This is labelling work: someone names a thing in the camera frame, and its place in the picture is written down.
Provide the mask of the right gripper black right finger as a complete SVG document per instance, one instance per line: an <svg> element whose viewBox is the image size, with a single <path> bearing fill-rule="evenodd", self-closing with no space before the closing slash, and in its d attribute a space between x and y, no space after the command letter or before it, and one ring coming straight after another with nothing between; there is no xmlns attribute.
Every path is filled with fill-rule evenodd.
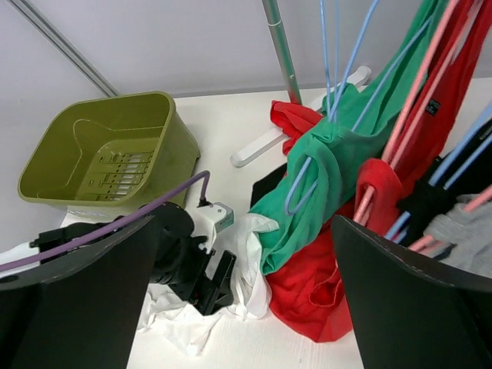
<svg viewBox="0 0 492 369"><path fill-rule="evenodd" d="M489 368L491 280L336 215L332 236L365 368Z"/></svg>

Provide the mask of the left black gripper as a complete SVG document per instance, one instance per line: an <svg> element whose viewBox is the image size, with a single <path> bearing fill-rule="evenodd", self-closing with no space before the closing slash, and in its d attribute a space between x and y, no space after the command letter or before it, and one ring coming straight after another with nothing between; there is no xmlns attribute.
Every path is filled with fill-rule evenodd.
<svg viewBox="0 0 492 369"><path fill-rule="evenodd" d="M231 277L236 256L224 251L212 279L205 271L213 253L201 249L208 237L177 238L163 234L153 266L153 282L169 286L182 300L198 308L204 315L212 315L234 301Z"/></svg>

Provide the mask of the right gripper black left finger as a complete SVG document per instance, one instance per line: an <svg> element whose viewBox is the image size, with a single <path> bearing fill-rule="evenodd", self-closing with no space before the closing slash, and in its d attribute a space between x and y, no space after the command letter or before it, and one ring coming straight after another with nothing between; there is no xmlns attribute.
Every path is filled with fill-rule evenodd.
<svg viewBox="0 0 492 369"><path fill-rule="evenodd" d="M158 249L158 223L1 280L3 368L125 368Z"/></svg>

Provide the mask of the red tank top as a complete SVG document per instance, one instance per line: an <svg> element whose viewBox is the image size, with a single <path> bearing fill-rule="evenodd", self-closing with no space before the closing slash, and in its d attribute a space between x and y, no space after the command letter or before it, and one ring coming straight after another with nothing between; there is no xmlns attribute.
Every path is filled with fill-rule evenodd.
<svg viewBox="0 0 492 369"><path fill-rule="evenodd" d="M491 3L485 1L475 18L465 12L470 1L457 3L443 34L445 46L431 62L427 85L404 123L403 134L388 159L370 158L362 164L356 195L339 215L365 212L358 220L379 235L385 234L400 212L397 202L440 154L456 121L491 27ZM272 291L270 309L289 328L317 343L336 341L352 328L351 316L338 270L331 223L266 277Z"/></svg>

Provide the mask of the green tank top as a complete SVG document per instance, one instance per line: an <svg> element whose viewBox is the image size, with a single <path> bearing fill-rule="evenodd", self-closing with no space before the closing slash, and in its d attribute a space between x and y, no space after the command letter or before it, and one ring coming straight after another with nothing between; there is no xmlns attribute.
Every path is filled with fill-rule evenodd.
<svg viewBox="0 0 492 369"><path fill-rule="evenodd" d="M357 170L383 151L446 7L446 1L422 2L380 75L363 91L345 87L333 104L336 117L322 118L289 151L285 177L251 208L279 225L259 236L262 274L278 271L314 241L355 193Z"/></svg>

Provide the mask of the black tank top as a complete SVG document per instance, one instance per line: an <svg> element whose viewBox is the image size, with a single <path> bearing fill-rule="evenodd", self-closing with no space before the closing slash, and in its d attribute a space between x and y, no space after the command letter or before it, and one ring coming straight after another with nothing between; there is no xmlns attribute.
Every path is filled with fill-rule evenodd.
<svg viewBox="0 0 492 369"><path fill-rule="evenodd" d="M286 258L302 248L331 252L331 215L351 216L359 191L369 184L377 187L375 218L369 225L376 231L386 231L402 211L409 211L411 219L404 242L410 242L413 236L423 231L433 216L449 211L456 203L458 194L476 191L480 187L471 170L462 174L457 183L448 189L427 184L442 160L423 159L418 155L425 146L435 144L441 147L453 125L452 121L430 128L418 125L416 146L408 156L414 164L422 164L423 168L413 171L403 169L398 173L393 173L382 161L373 157L381 146L380 139L353 134L348 134L346 138L337 135L327 144L314 139L311 147L317 155L316 162L325 189L316 191L314 200L303 207L300 215L304 217L304 231L288 232L293 240L290 244L278 241L282 231L265 235L261 237L262 248Z"/></svg>

